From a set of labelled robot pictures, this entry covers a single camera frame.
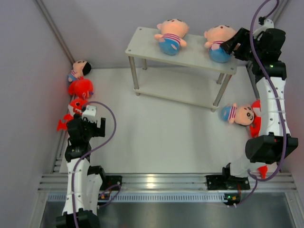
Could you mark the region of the pink doll striped shirt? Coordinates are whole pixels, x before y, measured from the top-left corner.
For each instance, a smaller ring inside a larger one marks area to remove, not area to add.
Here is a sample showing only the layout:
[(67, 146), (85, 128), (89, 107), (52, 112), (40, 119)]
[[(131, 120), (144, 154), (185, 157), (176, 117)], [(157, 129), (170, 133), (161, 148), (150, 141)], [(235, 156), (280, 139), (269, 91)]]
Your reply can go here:
[(226, 63), (231, 59), (220, 45), (236, 35), (237, 31), (230, 26), (218, 25), (204, 32), (206, 39), (204, 47), (208, 49), (209, 57), (217, 63)]

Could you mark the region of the red shark plush round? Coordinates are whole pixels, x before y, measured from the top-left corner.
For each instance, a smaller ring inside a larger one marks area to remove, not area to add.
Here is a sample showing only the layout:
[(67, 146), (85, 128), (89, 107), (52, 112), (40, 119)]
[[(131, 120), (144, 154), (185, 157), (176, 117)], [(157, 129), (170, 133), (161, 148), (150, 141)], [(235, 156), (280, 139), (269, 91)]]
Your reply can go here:
[(79, 79), (70, 84), (68, 93), (82, 99), (88, 99), (94, 94), (94, 86), (89, 79)]

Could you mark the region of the pink doll blue pants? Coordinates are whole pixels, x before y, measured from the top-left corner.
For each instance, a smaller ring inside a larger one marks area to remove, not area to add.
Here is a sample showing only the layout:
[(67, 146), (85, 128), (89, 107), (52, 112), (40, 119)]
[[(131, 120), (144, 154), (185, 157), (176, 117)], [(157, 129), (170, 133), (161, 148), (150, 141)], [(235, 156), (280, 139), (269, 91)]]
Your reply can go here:
[(188, 31), (187, 23), (180, 19), (169, 19), (157, 25), (160, 34), (155, 34), (154, 39), (158, 41), (160, 50), (170, 56), (179, 53), (180, 48), (185, 48), (187, 42), (183, 39)]

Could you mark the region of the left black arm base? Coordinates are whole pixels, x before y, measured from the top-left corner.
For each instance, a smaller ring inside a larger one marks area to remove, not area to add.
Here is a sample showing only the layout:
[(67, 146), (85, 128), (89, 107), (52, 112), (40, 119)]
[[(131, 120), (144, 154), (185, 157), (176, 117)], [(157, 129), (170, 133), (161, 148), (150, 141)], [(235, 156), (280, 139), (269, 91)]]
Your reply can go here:
[(113, 185), (122, 185), (123, 177), (121, 175), (107, 175), (105, 178), (102, 178), (103, 183), (100, 190), (106, 190), (109, 187), (112, 187), (111, 190), (118, 191), (119, 187), (113, 187)]

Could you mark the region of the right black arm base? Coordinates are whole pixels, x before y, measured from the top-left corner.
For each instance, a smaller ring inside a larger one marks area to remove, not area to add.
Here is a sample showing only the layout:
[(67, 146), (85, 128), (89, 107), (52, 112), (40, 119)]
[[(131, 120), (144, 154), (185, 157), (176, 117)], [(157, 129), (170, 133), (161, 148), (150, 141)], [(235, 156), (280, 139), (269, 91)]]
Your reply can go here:
[(248, 178), (239, 178), (224, 175), (207, 175), (208, 190), (249, 190), (250, 184)]

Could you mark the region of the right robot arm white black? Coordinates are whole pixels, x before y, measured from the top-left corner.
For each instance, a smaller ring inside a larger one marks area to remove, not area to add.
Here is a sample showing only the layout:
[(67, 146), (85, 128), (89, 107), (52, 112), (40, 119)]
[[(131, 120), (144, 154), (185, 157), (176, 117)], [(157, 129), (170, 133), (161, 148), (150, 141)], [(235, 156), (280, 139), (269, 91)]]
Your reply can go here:
[(258, 136), (249, 139), (245, 154), (223, 168), (223, 173), (234, 179), (252, 177), (252, 171), (266, 164), (278, 163), (298, 146), (291, 136), (285, 117), (285, 63), (279, 60), (285, 32), (276, 28), (261, 31), (256, 38), (241, 28), (230, 40), (221, 44), (236, 59), (249, 61), (255, 79), (261, 107), (261, 126)]

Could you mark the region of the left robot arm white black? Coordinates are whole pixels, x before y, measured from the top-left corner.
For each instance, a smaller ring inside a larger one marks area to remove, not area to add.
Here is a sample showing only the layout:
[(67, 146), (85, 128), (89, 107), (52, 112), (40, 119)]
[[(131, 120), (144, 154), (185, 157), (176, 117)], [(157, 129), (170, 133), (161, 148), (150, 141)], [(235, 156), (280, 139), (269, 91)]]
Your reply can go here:
[(97, 228), (97, 203), (100, 188), (106, 179), (101, 166), (90, 163), (93, 137), (105, 136), (106, 119), (101, 122), (89, 121), (86, 117), (75, 115), (66, 124), (69, 134), (65, 152), (68, 169), (68, 182), (65, 205), (61, 216), (56, 218), (58, 228)]

